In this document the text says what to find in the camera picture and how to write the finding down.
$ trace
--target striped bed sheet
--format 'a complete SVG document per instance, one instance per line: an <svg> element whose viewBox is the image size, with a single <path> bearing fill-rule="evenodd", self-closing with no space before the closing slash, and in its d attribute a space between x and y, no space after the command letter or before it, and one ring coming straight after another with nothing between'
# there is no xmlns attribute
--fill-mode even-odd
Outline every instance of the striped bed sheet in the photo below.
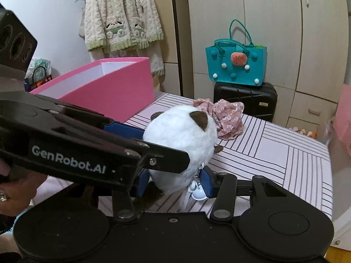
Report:
<svg viewBox="0 0 351 263"><path fill-rule="evenodd" d="M127 124L146 128L150 116L166 111L175 105L191 104L192 99L156 92L155 101L140 113L126 121ZM208 166L216 172L229 172L238 179L252 179L263 175L299 196L332 218L332 174L327 146L315 139L303 136L278 125L243 115L244 129L235 140L218 139L224 146L214 155ZM49 177L39 187L34 204L50 197L71 183ZM164 196L152 206L152 212L178 212L183 191ZM214 199L195 201L190 198L186 211L211 212ZM238 197L235 215L241 215L250 207L248 197ZM99 209L112 215L111 197L100 197Z"/></svg>

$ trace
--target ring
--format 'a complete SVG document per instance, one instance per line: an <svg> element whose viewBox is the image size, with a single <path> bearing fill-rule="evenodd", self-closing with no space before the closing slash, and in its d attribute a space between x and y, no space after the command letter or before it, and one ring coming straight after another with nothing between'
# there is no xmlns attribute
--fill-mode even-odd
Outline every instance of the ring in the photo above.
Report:
<svg viewBox="0 0 351 263"><path fill-rule="evenodd" d="M0 193L0 201L1 202L6 202L7 201L7 197L4 193Z"/></svg>

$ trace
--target pink storage box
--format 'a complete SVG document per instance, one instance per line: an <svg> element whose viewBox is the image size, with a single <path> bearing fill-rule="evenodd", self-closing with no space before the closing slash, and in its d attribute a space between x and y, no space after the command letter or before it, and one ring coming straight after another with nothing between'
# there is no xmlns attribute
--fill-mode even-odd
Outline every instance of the pink storage box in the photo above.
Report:
<svg viewBox="0 0 351 263"><path fill-rule="evenodd" d="M125 122L155 97L146 57L100 59L31 91Z"/></svg>
<svg viewBox="0 0 351 263"><path fill-rule="evenodd" d="M351 156L351 86L349 85L343 86L333 127L338 139Z"/></svg>

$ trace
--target cardigan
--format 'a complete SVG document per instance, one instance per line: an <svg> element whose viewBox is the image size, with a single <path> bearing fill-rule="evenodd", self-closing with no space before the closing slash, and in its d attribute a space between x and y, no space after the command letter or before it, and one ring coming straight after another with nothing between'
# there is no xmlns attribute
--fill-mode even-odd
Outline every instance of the cardigan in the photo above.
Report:
<svg viewBox="0 0 351 263"><path fill-rule="evenodd" d="M84 24L88 51L144 49L164 37L154 0L86 0Z"/></svg>

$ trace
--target white strap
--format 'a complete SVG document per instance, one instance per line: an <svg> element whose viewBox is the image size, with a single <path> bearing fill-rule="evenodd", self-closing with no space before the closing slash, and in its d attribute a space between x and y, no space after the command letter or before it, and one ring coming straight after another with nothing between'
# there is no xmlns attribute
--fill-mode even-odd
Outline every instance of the white strap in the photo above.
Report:
<svg viewBox="0 0 351 263"><path fill-rule="evenodd" d="M195 189L196 189L196 181L193 180L193 181L191 181L191 184L188 186L188 190L187 190L185 197L183 199L183 203L181 205L180 212L185 211L186 205L189 202L189 198Z"/></svg>

